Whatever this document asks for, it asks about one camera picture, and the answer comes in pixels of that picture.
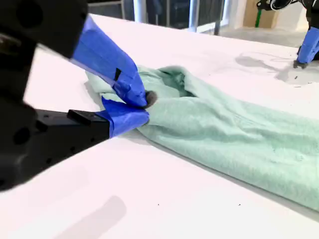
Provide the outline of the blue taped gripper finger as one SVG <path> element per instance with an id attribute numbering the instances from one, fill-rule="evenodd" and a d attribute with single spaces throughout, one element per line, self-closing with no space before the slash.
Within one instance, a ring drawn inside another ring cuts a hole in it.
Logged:
<path id="1" fill-rule="evenodd" d="M 106 99 L 102 103 L 104 110 L 99 112 L 37 111 L 36 169 L 39 172 L 149 121 L 144 109 Z"/>
<path id="2" fill-rule="evenodd" d="M 319 29 L 311 27 L 297 53 L 297 59 L 293 63 L 294 68 L 305 69 L 319 52 Z"/>
<path id="3" fill-rule="evenodd" d="M 146 91 L 134 61 L 88 14 L 85 0 L 17 0 L 23 33 L 108 83 L 125 103 L 146 109 L 157 95 Z"/>

